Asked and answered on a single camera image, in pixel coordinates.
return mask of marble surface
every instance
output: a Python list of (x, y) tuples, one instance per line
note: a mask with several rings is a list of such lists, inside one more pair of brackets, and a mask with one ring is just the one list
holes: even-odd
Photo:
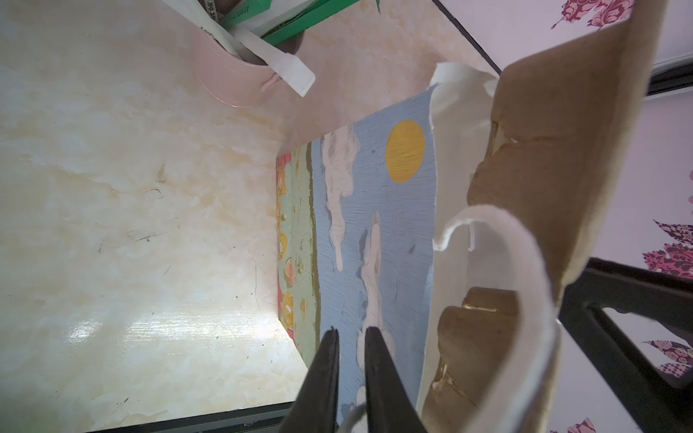
[(362, 0), (307, 32), (317, 81), (233, 109), (158, 1), (0, 2), (0, 418), (79, 432), (292, 400), (274, 159), (488, 70), (437, 8)]

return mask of green pencil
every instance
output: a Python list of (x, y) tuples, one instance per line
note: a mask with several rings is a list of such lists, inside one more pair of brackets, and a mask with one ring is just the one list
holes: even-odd
[(270, 8), (271, 4), (272, 0), (241, 1), (239, 4), (236, 5), (235, 8), (231, 9), (229, 13), (224, 15), (219, 24), (221, 24), (223, 28), (229, 30), (236, 24), (242, 23), (246, 19), (250, 19), (261, 12), (265, 12), (267, 9)]
[(319, 0), (296, 17), (284, 21), (265, 33), (262, 38), (272, 45), (278, 45), (290, 37), (298, 35), (307, 28), (351, 6), (358, 0)]

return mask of orange painted flower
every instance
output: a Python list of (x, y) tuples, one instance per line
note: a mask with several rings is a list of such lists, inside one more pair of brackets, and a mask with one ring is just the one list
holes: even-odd
[(279, 201), (279, 196), (277, 195), (277, 229), (279, 229), (280, 223), (281, 223), (281, 202)]
[(304, 323), (306, 323), (306, 312), (308, 311), (308, 306), (306, 305), (306, 298), (301, 300), (301, 316), (303, 316)]
[(291, 257), (289, 257), (284, 265), (284, 280), (286, 281), (287, 288), (294, 286), (294, 262), (291, 260)]
[(277, 168), (277, 196), (286, 195), (286, 174), (284, 167)]
[(289, 248), (289, 240), (284, 233), (279, 232), (279, 260), (284, 260), (287, 248)]
[(285, 293), (281, 300), (282, 323), (287, 330), (294, 329), (294, 295), (291, 292)]

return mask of pink painted flower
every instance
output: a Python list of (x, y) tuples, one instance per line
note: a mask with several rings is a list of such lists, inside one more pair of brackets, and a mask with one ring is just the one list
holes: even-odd
[(693, 245), (693, 226), (686, 224), (662, 224), (655, 221), (660, 229), (679, 242)]
[(668, 349), (672, 347), (672, 342), (667, 342), (665, 340), (657, 340), (654, 342), (655, 347)]
[(589, 418), (585, 418), (580, 424), (575, 424), (568, 428), (568, 433), (597, 433), (595, 425), (592, 424)]
[(693, 249), (683, 244), (664, 245), (664, 250), (644, 253), (651, 271), (693, 279)]
[(597, 3), (599, 3), (599, 0), (568, 0), (563, 5), (563, 17), (559, 22), (567, 21), (572, 23), (579, 20), (587, 15)]
[(291, 152), (287, 154), (281, 155), (279, 158), (277, 158), (277, 165), (284, 168), (286, 164), (291, 162)]
[(602, 0), (596, 7), (597, 13), (587, 23), (588, 26), (604, 27), (620, 19), (628, 19), (635, 0)]
[(562, 17), (559, 20), (573, 23), (585, 17), (591, 10), (595, 14), (587, 25), (604, 27), (621, 19), (628, 19), (635, 0), (567, 0), (563, 4)]

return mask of black metal frame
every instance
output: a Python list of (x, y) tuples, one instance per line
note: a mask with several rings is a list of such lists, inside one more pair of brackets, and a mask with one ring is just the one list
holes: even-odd
[(462, 34), (462, 36), (464, 36), (467, 39), (467, 41), (469, 41), (469, 43), (472, 44), (474, 49), (478, 51), (479, 54), (481, 54), (481, 56), (484, 58), (484, 60), (486, 60), (486, 62), (493, 68), (493, 70), (496, 73), (498, 73), (498, 75), (500, 75), (500, 73), (502, 72), (501, 68), (498, 67), (498, 65), (491, 59), (491, 57), (488, 54), (486, 54), (486, 51), (484, 51), (481, 45), (479, 45), (479, 43), (476, 42), (476, 39), (474, 39), (474, 37), (469, 34), (467, 29), (464, 28), (464, 26), (457, 20), (457, 18), (455, 18), (455, 16), (451, 14), (445, 6), (443, 6), (443, 3), (441, 3), (440, 0), (432, 1), (433, 4), (438, 6), (438, 9), (440, 9), (440, 11), (443, 12), (443, 15), (445, 15), (450, 20), (450, 22), (453, 23), (457, 31), (459, 31)]
[(249, 409), (190, 416), (188, 418), (131, 425), (96, 433), (276, 433), (291, 409), (291, 402)]
[(693, 85), (693, 62), (681, 64), (657, 73), (650, 79), (647, 95), (658, 95)]
[(597, 258), (565, 289), (559, 319), (644, 432), (693, 431), (693, 384), (662, 379), (604, 308), (693, 330), (693, 282)]

